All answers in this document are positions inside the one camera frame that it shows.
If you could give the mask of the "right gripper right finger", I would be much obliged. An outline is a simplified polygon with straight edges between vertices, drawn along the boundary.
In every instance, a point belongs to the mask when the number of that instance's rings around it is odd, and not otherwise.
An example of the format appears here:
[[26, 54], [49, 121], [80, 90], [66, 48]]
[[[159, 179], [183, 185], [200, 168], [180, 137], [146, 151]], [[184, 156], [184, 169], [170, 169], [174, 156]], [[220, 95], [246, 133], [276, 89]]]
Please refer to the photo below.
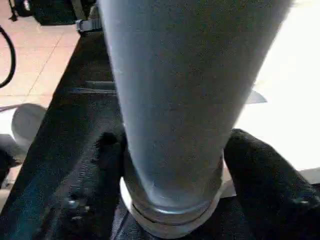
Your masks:
[[233, 129], [224, 159], [257, 240], [320, 238], [319, 192], [274, 148]]

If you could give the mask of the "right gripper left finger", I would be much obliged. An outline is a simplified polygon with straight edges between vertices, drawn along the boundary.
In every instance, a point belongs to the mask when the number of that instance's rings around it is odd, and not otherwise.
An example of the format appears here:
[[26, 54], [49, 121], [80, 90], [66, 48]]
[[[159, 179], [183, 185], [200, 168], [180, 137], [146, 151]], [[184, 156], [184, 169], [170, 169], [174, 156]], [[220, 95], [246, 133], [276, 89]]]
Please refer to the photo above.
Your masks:
[[52, 194], [34, 240], [109, 240], [127, 146], [124, 131], [105, 132]]

